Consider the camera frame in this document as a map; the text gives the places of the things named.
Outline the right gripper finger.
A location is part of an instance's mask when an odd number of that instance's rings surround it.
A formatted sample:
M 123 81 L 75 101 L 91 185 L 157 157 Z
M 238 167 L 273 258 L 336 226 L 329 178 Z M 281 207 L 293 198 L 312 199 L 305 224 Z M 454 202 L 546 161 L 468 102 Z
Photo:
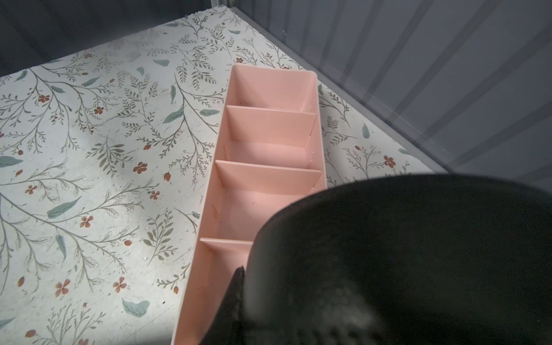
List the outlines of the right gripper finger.
M 200 342 L 208 344 L 243 344 L 242 302 L 245 269 L 235 270 L 214 320 Z

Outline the pink compartment storage box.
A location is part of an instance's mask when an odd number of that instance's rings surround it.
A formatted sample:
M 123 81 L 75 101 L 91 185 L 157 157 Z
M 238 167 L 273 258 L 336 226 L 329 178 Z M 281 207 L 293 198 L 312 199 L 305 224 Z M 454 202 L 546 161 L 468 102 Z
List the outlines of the pink compartment storage box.
M 198 344 L 277 212 L 326 189 L 317 75 L 235 65 L 174 344 Z

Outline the long black belt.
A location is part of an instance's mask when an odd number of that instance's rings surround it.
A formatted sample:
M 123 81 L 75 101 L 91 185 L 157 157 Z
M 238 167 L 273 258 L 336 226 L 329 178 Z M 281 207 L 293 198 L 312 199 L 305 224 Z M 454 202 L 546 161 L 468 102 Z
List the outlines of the long black belt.
M 551 195 L 467 175 L 331 188 L 260 230 L 246 344 L 550 344 Z

